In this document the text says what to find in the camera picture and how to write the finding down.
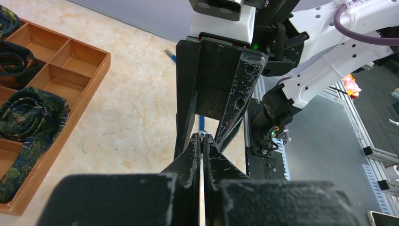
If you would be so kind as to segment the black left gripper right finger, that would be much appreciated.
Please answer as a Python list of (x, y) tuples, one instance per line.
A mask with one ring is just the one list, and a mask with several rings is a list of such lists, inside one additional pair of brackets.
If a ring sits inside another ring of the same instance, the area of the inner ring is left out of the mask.
[(219, 188), (221, 182), (250, 177), (219, 151), (213, 136), (207, 133), (203, 134), (203, 162), (206, 225), (215, 226), (215, 220), (223, 212), (223, 198)]

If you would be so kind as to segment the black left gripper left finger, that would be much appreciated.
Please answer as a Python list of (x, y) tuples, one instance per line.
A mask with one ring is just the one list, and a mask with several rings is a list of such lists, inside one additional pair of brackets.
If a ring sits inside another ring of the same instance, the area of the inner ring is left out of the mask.
[(187, 147), (163, 171), (172, 176), (172, 197), (167, 217), (172, 226), (200, 223), (201, 138), (192, 134)]

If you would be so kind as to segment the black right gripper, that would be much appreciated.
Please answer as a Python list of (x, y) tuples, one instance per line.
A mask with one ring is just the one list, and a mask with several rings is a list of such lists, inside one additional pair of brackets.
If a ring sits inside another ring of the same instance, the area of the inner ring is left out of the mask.
[(174, 159), (187, 146), (196, 107), (197, 114), (220, 120), (215, 143), (220, 152), (224, 151), (234, 137), (233, 131), (239, 127), (265, 65), (264, 53), (232, 42), (210, 37), (201, 38), (200, 43), (192, 40), (178, 42)]

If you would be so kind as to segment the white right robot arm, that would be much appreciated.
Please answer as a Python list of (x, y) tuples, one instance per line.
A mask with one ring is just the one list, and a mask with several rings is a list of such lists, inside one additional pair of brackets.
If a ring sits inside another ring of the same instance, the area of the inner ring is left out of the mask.
[(296, 0), (192, 0), (190, 33), (176, 46), (175, 157), (185, 151), (195, 115), (218, 120), (215, 144), (223, 151), (238, 132), (260, 76), (287, 74), (250, 120), (267, 141), (317, 94), (399, 47), (396, 0), (334, 0), (294, 11)]

